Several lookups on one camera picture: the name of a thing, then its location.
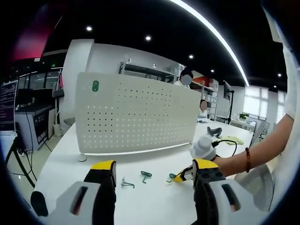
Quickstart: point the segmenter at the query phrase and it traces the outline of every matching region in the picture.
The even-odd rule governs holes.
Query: white perforated panel
[[[98,91],[92,90],[94,81]],[[165,148],[193,140],[201,94],[128,75],[80,73],[75,119],[81,153]]]

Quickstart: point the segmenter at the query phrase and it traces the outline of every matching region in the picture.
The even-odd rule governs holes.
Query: curved led light strip
[[[200,15],[200,13],[198,13],[196,10],[194,10],[192,7],[190,7],[188,4],[184,3],[183,1],[181,1],[181,0],[169,0],[169,1],[171,1],[171,2],[175,3],[176,5],[182,7],[183,9],[185,9],[186,11],[188,11],[190,14],[192,14],[194,17],[196,17],[199,21],[201,21],[219,39],[219,41],[224,45],[224,47],[226,48],[226,50],[231,55],[233,61],[237,65],[238,69],[240,70],[240,73],[242,74],[246,85],[249,87],[249,82],[248,82],[248,80],[246,78],[246,75],[244,73],[244,70],[243,70],[240,62],[236,58],[235,54],[233,53],[232,49],[227,44],[227,42],[225,41],[225,39],[216,30],[216,28],[214,28],[213,25],[211,25],[210,22],[208,22],[202,15]]]

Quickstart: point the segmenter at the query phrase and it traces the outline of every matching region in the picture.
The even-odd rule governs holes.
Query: white pillar
[[[75,117],[76,80],[80,72],[86,72],[93,44],[94,40],[92,39],[72,40],[68,48],[62,70],[65,96],[60,99],[60,126],[63,133],[69,128],[69,126],[64,123],[64,120]]]

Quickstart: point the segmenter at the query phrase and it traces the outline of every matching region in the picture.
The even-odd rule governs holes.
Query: floor
[[[57,145],[57,143],[60,141],[60,139],[61,139],[61,137],[52,136],[48,141],[46,141],[46,144],[49,146],[49,148],[51,150],[53,150],[55,148],[55,146]],[[50,154],[51,154],[51,152],[45,144],[43,144],[42,147],[38,151],[36,151],[32,154],[32,170],[37,179],[38,179],[38,176]],[[29,172],[30,165],[28,163],[27,157],[20,156],[20,160],[23,163],[23,166],[25,167],[26,171]],[[17,175],[17,174],[23,174],[23,172],[20,169],[20,166],[19,166],[14,154],[11,154],[11,156],[8,160],[7,168],[10,172],[10,175],[15,184],[15,187],[17,188],[17,190],[19,191],[21,196],[24,198],[24,200],[27,203],[30,203],[30,196],[31,196],[31,193],[33,192],[34,188],[28,182],[28,180],[25,176]],[[30,173],[29,176],[32,179],[32,181],[34,183],[36,183],[36,180],[35,180],[33,174]]]

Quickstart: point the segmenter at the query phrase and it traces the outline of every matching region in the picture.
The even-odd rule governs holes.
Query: yellow cloth
[[[230,140],[230,141],[235,141],[237,144],[244,144],[244,142],[241,140],[241,139],[239,139],[239,138],[237,138],[237,137],[234,137],[234,136],[222,136],[222,137],[220,137],[222,140]],[[233,143],[233,142],[226,142],[227,144],[229,144],[229,145],[233,145],[233,144],[235,144],[235,143]]]

